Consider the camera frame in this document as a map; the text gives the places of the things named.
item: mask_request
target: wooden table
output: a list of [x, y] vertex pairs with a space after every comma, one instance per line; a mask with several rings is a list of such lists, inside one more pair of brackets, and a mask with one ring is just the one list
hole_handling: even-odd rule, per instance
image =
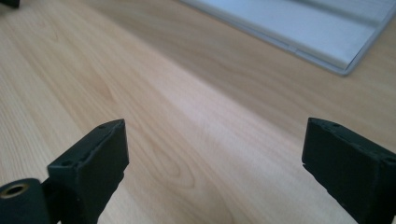
[[124, 118], [100, 223], [355, 223], [302, 166], [309, 117], [396, 152], [396, 20], [339, 77], [175, 0], [0, 6], [0, 185]]

